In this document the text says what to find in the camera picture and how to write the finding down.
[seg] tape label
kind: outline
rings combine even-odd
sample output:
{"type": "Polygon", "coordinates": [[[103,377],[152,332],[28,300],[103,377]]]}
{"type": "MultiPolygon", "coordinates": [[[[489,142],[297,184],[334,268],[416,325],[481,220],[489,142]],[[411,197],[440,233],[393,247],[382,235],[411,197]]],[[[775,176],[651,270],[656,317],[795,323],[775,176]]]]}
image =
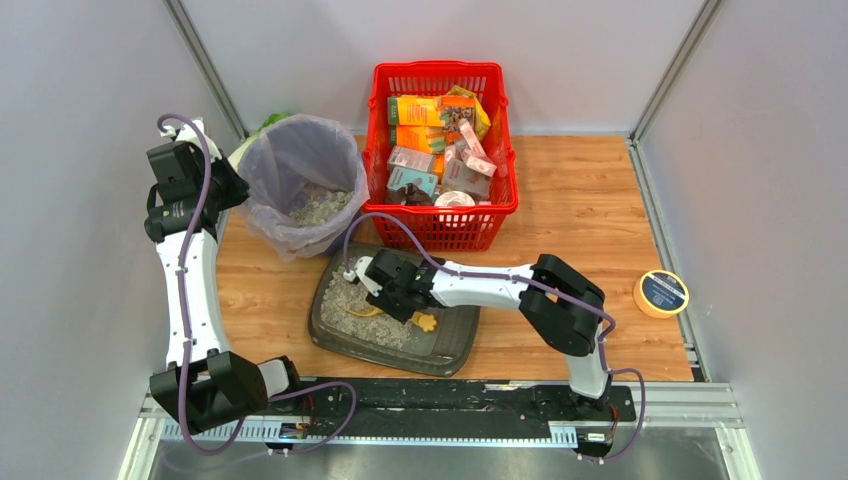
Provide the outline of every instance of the tape label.
{"type": "Polygon", "coordinates": [[[662,310],[677,310],[686,301],[680,282],[664,272],[654,272],[645,277],[642,293],[651,304],[662,310]]]}

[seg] metal floor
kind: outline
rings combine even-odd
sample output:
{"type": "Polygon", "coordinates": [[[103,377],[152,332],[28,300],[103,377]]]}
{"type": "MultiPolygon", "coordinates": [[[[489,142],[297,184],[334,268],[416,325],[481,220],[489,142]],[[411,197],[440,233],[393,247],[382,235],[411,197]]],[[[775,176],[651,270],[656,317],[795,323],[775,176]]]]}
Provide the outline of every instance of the metal floor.
{"type": "MultiPolygon", "coordinates": [[[[630,432],[620,430],[621,443],[630,432]]],[[[236,443],[224,455],[201,457],[182,443],[163,442],[150,479],[345,479],[433,480],[491,479],[680,479],[729,478],[714,430],[705,428],[646,429],[625,458],[595,466],[578,461],[571,451],[550,448],[416,447],[328,445],[302,457],[261,457],[212,472],[179,473],[180,468],[226,465],[261,452],[258,443],[236,443]]]]}

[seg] trash can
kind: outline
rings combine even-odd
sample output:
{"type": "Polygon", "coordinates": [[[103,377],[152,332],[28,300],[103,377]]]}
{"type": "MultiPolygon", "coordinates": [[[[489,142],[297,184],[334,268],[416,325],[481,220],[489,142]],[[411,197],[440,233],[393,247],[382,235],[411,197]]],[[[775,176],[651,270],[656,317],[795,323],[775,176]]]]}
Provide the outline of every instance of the trash can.
{"type": "Polygon", "coordinates": [[[311,115],[263,129],[238,173],[250,185],[239,213],[283,260],[335,251],[368,200],[356,140],[338,122],[311,115]]]}

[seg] wooden table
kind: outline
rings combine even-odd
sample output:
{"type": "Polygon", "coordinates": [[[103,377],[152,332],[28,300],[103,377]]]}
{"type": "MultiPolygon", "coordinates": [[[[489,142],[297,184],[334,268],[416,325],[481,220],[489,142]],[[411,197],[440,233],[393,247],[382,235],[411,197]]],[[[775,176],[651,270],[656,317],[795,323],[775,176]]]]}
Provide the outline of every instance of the wooden table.
{"type": "MultiPolygon", "coordinates": [[[[446,253],[460,263],[512,266],[552,253],[606,292],[618,321],[607,340],[613,368],[635,367],[646,380],[692,380],[675,318],[638,310],[631,290],[660,266],[633,167],[620,137],[513,137],[520,205],[492,248],[446,253]]],[[[374,226],[357,239],[380,244],[374,226]]],[[[327,257],[286,263],[251,236],[233,214],[218,256],[218,292],[233,350],[253,362],[288,355],[305,376],[415,377],[312,344],[309,306],[327,257]]],[[[562,354],[549,348],[517,312],[484,308],[471,355],[454,378],[568,378],[562,354]]]]}

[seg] product package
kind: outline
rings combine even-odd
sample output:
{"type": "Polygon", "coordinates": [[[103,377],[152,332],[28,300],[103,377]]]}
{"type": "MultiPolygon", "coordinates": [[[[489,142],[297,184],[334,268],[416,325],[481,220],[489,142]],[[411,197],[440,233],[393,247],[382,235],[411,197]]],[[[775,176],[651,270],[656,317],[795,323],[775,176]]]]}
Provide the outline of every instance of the product package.
{"type": "Polygon", "coordinates": [[[444,190],[459,190],[471,195],[474,200],[488,200],[492,179],[480,172],[475,172],[459,158],[452,158],[445,165],[445,175],[442,181],[444,190]]]}
{"type": "Polygon", "coordinates": [[[475,172],[480,172],[487,177],[494,175],[497,166],[486,156],[483,145],[480,144],[480,140],[477,139],[468,120],[464,118],[460,120],[459,131],[462,134],[462,141],[458,141],[457,144],[462,145],[464,143],[467,146],[460,151],[465,164],[475,172]]]}
{"type": "Polygon", "coordinates": [[[439,97],[439,103],[439,114],[447,134],[447,143],[450,144],[460,137],[460,120],[474,123],[474,99],[458,95],[442,95],[439,97]]]}
{"type": "Polygon", "coordinates": [[[451,151],[452,156],[459,158],[460,160],[465,161],[466,158],[471,156],[471,147],[468,146],[468,142],[466,142],[462,137],[459,137],[457,141],[453,142],[451,147],[453,147],[451,151]]]}
{"type": "Polygon", "coordinates": [[[439,116],[439,97],[417,97],[401,95],[389,97],[389,125],[418,125],[422,127],[441,127],[439,116]]]}
{"type": "Polygon", "coordinates": [[[450,161],[453,160],[454,158],[458,158],[458,159],[462,160],[462,155],[459,154],[459,147],[455,143],[453,145],[449,145],[449,146],[445,147],[445,156],[444,156],[445,165],[450,163],[450,161]]]}
{"type": "Polygon", "coordinates": [[[445,173],[445,154],[441,153],[436,155],[435,160],[433,160],[433,168],[430,169],[430,173],[439,177],[439,181],[442,181],[442,176],[445,173]]]}
{"type": "Polygon", "coordinates": [[[392,153],[389,154],[387,166],[390,172],[394,170],[395,167],[405,167],[429,173],[433,168],[434,159],[435,157],[430,153],[396,146],[392,149],[392,153]]]}
{"type": "Polygon", "coordinates": [[[445,132],[441,127],[391,125],[389,143],[420,152],[442,153],[445,151],[445,132]]]}
{"type": "Polygon", "coordinates": [[[397,192],[408,183],[415,185],[432,198],[433,193],[436,191],[436,185],[439,184],[439,177],[432,173],[420,172],[411,168],[395,167],[389,176],[389,182],[386,184],[386,188],[389,192],[397,192]]]}
{"type": "Polygon", "coordinates": [[[492,122],[489,120],[489,115],[486,114],[485,110],[483,110],[483,105],[480,104],[480,100],[477,100],[477,94],[470,90],[466,90],[459,85],[454,85],[453,88],[448,90],[446,95],[458,95],[474,99],[474,133],[477,135],[479,140],[483,140],[483,137],[485,137],[489,132],[492,122]]]}

